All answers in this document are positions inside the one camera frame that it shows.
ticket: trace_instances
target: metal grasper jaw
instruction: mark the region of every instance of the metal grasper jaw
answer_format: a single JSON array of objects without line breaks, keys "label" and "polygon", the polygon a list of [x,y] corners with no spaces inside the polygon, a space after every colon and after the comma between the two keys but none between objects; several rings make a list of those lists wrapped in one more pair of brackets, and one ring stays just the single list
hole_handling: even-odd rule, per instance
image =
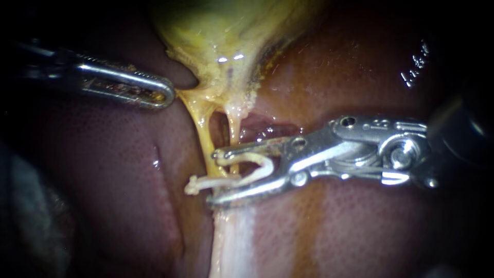
[{"label": "metal grasper jaw", "polygon": [[276,171],[249,185],[209,196],[213,209],[227,209],[277,196],[312,179],[333,176],[379,180],[396,186],[410,178],[408,169],[428,152],[427,127],[413,120],[378,116],[341,116],[322,129],[301,136],[217,149],[213,158],[243,152],[280,157]]},{"label": "metal grasper jaw", "polygon": [[16,79],[31,80],[57,91],[116,100],[147,109],[160,109],[175,99],[166,78],[138,71],[134,66],[97,59],[59,48],[50,50],[13,42],[22,67]]}]

